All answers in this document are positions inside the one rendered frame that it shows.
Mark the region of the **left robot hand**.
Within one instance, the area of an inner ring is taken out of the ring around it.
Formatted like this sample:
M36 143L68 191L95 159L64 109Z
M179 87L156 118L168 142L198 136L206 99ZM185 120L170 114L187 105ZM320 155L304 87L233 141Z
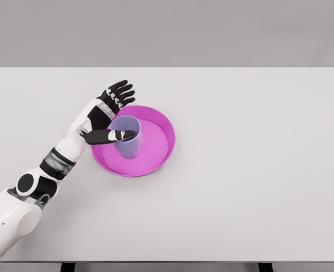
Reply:
M122 80L102 92L94 105L86 110L85 120L77 125L77 132L90 146L129 140L136 136L133 130L110 130L108 127L118 112L135 101L133 85Z

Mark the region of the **lavender plastic cup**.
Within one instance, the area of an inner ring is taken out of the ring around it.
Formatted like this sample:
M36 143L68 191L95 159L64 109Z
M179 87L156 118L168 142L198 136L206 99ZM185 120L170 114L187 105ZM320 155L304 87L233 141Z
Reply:
M135 158L141 149L142 142L142 129L141 123L138 119L133 116L120 116L115 118L110 126L111 130L120 130L120 131L133 131L134 136L127 137L124 135L124 139L114 143L117 151L127 159Z

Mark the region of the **pink round plate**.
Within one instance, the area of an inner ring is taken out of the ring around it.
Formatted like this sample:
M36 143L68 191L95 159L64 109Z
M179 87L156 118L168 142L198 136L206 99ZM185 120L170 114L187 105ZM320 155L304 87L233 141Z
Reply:
M127 159L113 144L92 147L95 160L110 173L139 177L154 172L170 157L175 146L175 131L160 111L141 105L123 108L117 115L132 116L141 123L141 150L136 158Z

